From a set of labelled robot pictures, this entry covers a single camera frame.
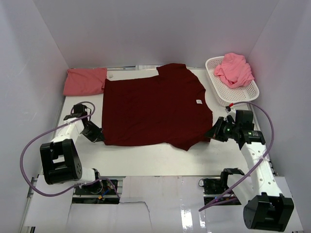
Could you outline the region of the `dark red t-shirt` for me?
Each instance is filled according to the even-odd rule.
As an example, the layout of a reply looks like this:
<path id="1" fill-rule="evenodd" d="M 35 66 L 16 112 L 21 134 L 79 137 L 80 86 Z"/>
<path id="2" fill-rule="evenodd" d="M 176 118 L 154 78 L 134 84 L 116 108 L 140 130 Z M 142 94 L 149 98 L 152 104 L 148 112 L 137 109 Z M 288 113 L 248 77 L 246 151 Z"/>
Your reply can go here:
<path id="1" fill-rule="evenodd" d="M 206 89 L 184 64 L 157 68 L 153 77 L 107 80 L 104 86 L 102 129 L 109 146 L 168 143 L 189 150 L 209 142 L 212 128 Z"/>

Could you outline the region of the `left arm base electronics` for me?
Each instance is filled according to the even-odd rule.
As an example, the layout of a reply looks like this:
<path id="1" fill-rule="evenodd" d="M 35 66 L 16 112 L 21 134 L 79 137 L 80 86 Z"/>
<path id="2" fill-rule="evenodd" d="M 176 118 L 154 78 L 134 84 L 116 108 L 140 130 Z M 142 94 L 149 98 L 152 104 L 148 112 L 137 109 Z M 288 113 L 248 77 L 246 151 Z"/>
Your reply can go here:
<path id="1" fill-rule="evenodd" d="M 101 180 L 92 185 L 74 189 L 73 204 L 119 204 L 119 198 L 114 190 L 118 189 L 118 180 Z"/>

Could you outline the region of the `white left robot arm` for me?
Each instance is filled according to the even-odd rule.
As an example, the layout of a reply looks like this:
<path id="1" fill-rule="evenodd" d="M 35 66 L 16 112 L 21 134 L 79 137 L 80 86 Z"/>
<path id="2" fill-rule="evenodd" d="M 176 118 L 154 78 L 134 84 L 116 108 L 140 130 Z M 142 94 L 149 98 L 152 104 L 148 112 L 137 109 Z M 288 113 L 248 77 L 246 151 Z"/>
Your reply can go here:
<path id="1" fill-rule="evenodd" d="M 73 106 L 70 115 L 64 117 L 65 126 L 49 143 L 40 147 L 43 174 L 47 184 L 65 182 L 86 183 L 93 194 L 102 190 L 103 182 L 94 168 L 84 168 L 75 143 L 83 135 L 92 143 L 103 142 L 103 130 L 90 120 L 91 111 L 82 102 Z"/>

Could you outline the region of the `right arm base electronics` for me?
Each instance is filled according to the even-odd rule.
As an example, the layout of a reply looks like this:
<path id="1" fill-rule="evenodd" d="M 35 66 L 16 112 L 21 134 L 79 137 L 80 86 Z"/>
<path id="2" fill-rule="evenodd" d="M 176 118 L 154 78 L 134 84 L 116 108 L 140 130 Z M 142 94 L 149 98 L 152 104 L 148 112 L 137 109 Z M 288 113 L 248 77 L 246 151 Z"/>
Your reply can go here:
<path id="1" fill-rule="evenodd" d="M 238 168 L 225 168 L 220 177 L 204 177 L 198 182 L 200 188 L 203 188 L 204 204 L 216 199 L 220 194 L 226 191 L 227 180 L 229 175 L 244 175 L 243 171 Z"/>

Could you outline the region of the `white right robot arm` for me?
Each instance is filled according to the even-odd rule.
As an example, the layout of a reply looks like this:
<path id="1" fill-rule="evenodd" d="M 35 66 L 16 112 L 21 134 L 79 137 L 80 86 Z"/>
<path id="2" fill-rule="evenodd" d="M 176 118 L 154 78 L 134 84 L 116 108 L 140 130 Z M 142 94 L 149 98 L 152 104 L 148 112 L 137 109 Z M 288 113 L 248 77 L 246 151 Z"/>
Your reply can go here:
<path id="1" fill-rule="evenodd" d="M 267 159 L 268 149 L 262 132 L 254 129 L 253 112 L 226 107 L 206 137 L 226 142 L 233 139 L 245 158 L 249 171 L 225 169 L 219 187 L 234 193 L 243 206 L 248 229 L 284 232 L 294 210 L 294 202 L 278 187 Z"/>

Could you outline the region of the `folded salmon t-shirt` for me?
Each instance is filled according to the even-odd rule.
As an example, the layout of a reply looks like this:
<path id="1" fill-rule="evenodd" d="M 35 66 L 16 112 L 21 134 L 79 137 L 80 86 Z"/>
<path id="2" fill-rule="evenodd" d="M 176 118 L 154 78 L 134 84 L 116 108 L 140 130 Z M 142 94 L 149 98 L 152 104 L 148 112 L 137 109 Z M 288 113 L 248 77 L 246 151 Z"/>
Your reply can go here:
<path id="1" fill-rule="evenodd" d="M 91 96 L 104 92 L 107 68 L 72 68 L 67 70 L 64 96 Z"/>

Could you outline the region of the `crumpled pink t-shirt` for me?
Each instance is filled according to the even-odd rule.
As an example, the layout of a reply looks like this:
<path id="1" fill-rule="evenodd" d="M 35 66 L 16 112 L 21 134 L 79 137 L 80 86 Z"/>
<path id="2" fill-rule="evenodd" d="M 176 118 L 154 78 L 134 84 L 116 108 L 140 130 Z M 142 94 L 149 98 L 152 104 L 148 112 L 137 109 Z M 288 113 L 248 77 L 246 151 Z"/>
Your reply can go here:
<path id="1" fill-rule="evenodd" d="M 215 67 L 214 75 L 231 89 L 248 86 L 255 80 L 246 58 L 235 53 L 224 55 L 221 64 Z"/>

